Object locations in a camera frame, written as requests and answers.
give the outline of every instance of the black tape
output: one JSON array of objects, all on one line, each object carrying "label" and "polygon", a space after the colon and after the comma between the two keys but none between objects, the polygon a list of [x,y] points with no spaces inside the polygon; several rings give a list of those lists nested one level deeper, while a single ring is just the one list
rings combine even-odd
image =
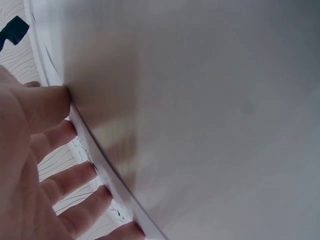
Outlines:
[{"label": "black tape", "polygon": [[4,47],[6,39],[17,45],[27,34],[29,25],[20,17],[15,16],[7,25],[0,31],[0,52]]}]

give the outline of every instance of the finger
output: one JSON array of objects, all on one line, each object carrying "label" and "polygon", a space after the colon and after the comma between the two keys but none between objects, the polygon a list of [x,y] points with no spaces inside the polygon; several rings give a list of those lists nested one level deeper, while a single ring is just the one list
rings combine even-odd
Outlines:
[{"label": "finger", "polygon": [[24,85],[25,85],[26,87],[28,87],[28,88],[36,88],[36,87],[40,87],[40,86],[41,86],[41,85],[40,85],[40,82],[38,82],[38,81],[26,82]]},{"label": "finger", "polygon": [[97,176],[90,162],[84,162],[48,177],[40,183],[40,187],[55,205],[67,195],[85,185]]},{"label": "finger", "polygon": [[61,213],[58,218],[72,237],[77,239],[85,233],[106,211],[112,200],[105,186],[100,186],[83,202]]},{"label": "finger", "polygon": [[20,85],[18,80],[2,65],[0,65],[0,83]]},{"label": "finger", "polygon": [[146,237],[140,227],[134,222],[129,222],[118,227],[107,236],[96,240],[144,240]]},{"label": "finger", "polygon": [[69,143],[76,136],[77,132],[72,122],[63,120],[59,125],[43,133],[32,135],[31,151],[37,163],[40,163],[45,156],[58,147]]},{"label": "finger", "polygon": [[70,97],[65,86],[15,87],[11,91],[32,134],[58,125],[69,115]]}]

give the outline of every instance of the wooden surface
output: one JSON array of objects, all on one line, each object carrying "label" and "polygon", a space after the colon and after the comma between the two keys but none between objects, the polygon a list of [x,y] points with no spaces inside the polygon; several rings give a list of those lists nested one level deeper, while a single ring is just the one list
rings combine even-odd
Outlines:
[{"label": "wooden surface", "polygon": [[[0,0],[0,29],[15,16],[26,20],[23,0]],[[21,83],[39,81],[39,74],[30,45],[29,34],[14,46],[6,40],[3,50],[0,52],[0,64],[5,66]],[[47,177],[64,169],[76,165],[77,162],[67,145],[50,153],[38,166],[39,179],[43,181]],[[57,214],[70,208],[93,192],[90,184],[79,188],[54,206]],[[81,240],[93,240],[108,234],[116,228],[114,221],[105,213],[96,224],[82,237]]]},{"label": "wooden surface", "polygon": [[[26,20],[22,0],[0,0],[0,29],[17,15]],[[5,41],[0,63],[22,83],[40,80],[28,33],[16,46]]]}]

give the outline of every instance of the wood grain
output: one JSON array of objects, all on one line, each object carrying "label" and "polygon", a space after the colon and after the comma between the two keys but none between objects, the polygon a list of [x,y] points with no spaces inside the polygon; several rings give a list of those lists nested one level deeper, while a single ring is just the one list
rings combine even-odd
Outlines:
[{"label": "wood grain", "polygon": [[[23,0],[0,0],[0,29],[17,15],[26,20]],[[16,46],[5,41],[0,52],[0,64],[21,83],[40,81],[28,33]]]}]

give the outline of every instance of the hand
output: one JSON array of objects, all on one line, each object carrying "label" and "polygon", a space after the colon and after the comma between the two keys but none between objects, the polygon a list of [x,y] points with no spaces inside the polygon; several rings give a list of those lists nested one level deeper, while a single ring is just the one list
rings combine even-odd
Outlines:
[{"label": "hand", "polygon": [[[63,86],[28,87],[0,66],[0,239],[73,240],[86,232],[109,206],[104,187],[56,215],[52,206],[96,177],[86,162],[39,183],[37,164],[71,141],[76,131],[64,120],[70,99]],[[99,240],[143,240],[135,223]]]}]

